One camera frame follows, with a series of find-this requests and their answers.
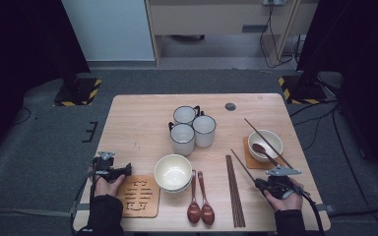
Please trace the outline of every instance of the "white ceramic bowl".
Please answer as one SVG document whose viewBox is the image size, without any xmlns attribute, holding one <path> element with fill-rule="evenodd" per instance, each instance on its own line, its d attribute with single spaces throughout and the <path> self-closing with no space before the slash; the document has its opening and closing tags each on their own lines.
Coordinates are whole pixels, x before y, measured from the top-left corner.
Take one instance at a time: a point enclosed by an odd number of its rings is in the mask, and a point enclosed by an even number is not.
<svg viewBox="0 0 378 236">
<path fill-rule="evenodd" d="M 177 193 L 186 189 L 192 179 L 192 165 L 189 160 L 179 154 L 164 156 L 155 168 L 157 184 L 169 193 Z"/>
<path fill-rule="evenodd" d="M 273 148 L 278 151 L 278 153 L 282 154 L 282 151 L 284 151 L 284 144 L 282 143 L 281 138 L 279 138 L 275 133 L 267 130 L 259 130 L 259 132 L 273 146 Z M 250 151 L 250 154 L 253 156 L 253 158 L 263 162 L 270 161 L 269 158 L 264 154 L 253 150 L 253 148 L 251 147 L 253 144 L 259 144 L 263 148 L 265 148 L 266 153 L 271 158 L 278 157 L 278 155 L 272 150 L 272 148 L 269 147 L 269 145 L 256 132 L 253 132 L 248 137 L 248 150 Z"/>
</svg>

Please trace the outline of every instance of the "cork coaster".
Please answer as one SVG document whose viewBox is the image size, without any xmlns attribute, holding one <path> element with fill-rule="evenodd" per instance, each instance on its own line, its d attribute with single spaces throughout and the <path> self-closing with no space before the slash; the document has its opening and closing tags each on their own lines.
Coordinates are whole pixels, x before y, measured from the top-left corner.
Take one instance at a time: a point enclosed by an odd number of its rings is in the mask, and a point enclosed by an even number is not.
<svg viewBox="0 0 378 236">
<path fill-rule="evenodd" d="M 154 176 L 131 175 L 125 178 L 117 198 L 124 218 L 153 218 L 158 215 L 159 186 Z"/>
<path fill-rule="evenodd" d="M 243 139 L 244 142 L 244 152 L 245 152 L 245 161 L 247 163 L 247 167 L 250 169 L 272 169 L 275 167 L 272 162 L 263 162 L 256 160 L 251 154 L 250 151 L 248 150 L 248 137 L 245 137 Z M 281 161 L 279 157 L 274 158 L 274 160 L 279 164 L 279 165 L 284 165 L 284 162 Z"/>
</svg>

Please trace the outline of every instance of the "white mug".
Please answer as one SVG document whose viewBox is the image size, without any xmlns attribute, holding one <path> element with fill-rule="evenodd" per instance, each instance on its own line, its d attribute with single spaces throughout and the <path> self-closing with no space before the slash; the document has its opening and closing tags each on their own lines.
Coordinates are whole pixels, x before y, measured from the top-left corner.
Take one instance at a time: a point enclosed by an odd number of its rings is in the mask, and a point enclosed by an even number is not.
<svg viewBox="0 0 378 236">
<path fill-rule="evenodd" d="M 192 126 L 195 130 L 196 146 L 205 148 L 213 144 L 217 127 L 214 118 L 201 114 L 201 116 L 196 117 Z"/>
<path fill-rule="evenodd" d="M 193 120 L 195 120 L 200 113 L 201 107 L 199 105 L 195 107 L 179 106 L 173 112 L 173 119 L 176 124 L 192 125 Z"/>
<path fill-rule="evenodd" d="M 175 154 L 189 155 L 195 148 L 195 131 L 188 124 L 168 123 Z"/>
</svg>

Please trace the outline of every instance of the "floor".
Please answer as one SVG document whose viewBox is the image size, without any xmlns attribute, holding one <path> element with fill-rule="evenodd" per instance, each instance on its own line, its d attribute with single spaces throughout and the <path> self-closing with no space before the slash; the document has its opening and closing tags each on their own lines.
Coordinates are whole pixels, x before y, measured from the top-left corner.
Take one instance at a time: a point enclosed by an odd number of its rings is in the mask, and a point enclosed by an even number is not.
<svg viewBox="0 0 378 236">
<path fill-rule="evenodd" d="M 297 35 L 286 41 L 280 65 L 273 65 L 266 57 L 266 51 L 260 46 L 259 33 L 167 36 L 164 40 L 159 64 L 160 70 L 202 70 L 202 69 L 239 69 L 239 70 L 285 70 L 295 69 L 295 60 L 291 60 Z M 298 51 L 303 44 L 300 41 Z M 91 65 L 91 69 L 152 69 L 156 63 L 127 63 L 114 65 Z"/>
</svg>

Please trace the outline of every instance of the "gray carpet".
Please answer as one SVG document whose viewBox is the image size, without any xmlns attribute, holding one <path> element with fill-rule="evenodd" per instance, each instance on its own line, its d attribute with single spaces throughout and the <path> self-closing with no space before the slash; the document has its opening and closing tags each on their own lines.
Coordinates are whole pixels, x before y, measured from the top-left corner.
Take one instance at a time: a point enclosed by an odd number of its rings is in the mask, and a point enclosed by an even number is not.
<svg viewBox="0 0 378 236">
<path fill-rule="evenodd" d="M 94 157 L 110 107 L 117 94 L 250 93 L 282 94 L 278 78 L 294 71 L 271 70 L 121 70 L 93 71 L 102 79 L 91 105 L 59 107 L 53 99 L 61 80 L 30 90 L 23 109 L 0 144 L 0 208 L 43 209 L 66 212 L 84 181 Z M 335 99 L 327 92 L 330 99 Z M 287 104 L 290 114 L 307 105 Z M 320 104 L 292 116 L 293 124 L 330 112 L 335 102 Z M 378 208 L 378 162 L 362 159 L 345 118 L 330 115 L 295 125 L 297 136 L 326 205 L 333 214 Z M 87 130 L 97 122 L 93 140 Z M 353 178 L 356 178 L 364 197 Z M 0 214 L 1 235 L 71 235 L 69 217 Z M 371 214 L 332 218 L 326 235 L 378 235 Z"/>
</svg>

